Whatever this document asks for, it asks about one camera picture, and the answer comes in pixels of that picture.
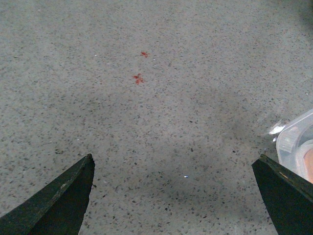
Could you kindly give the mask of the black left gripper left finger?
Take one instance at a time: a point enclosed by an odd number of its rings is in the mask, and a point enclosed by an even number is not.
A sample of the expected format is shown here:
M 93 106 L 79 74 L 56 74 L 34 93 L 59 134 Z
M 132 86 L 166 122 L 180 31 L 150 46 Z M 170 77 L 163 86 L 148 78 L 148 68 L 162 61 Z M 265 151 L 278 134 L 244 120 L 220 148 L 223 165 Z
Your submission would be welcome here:
M 87 154 L 0 218 L 2 235 L 76 235 L 89 204 L 95 162 Z

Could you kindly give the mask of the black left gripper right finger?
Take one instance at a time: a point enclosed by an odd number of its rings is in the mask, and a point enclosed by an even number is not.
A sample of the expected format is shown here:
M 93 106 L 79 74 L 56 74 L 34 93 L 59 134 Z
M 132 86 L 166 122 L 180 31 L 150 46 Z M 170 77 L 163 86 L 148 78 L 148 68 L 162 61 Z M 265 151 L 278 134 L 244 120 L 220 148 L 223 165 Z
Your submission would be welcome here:
M 263 202 L 280 235 L 313 233 L 313 185 L 262 154 L 252 164 Z

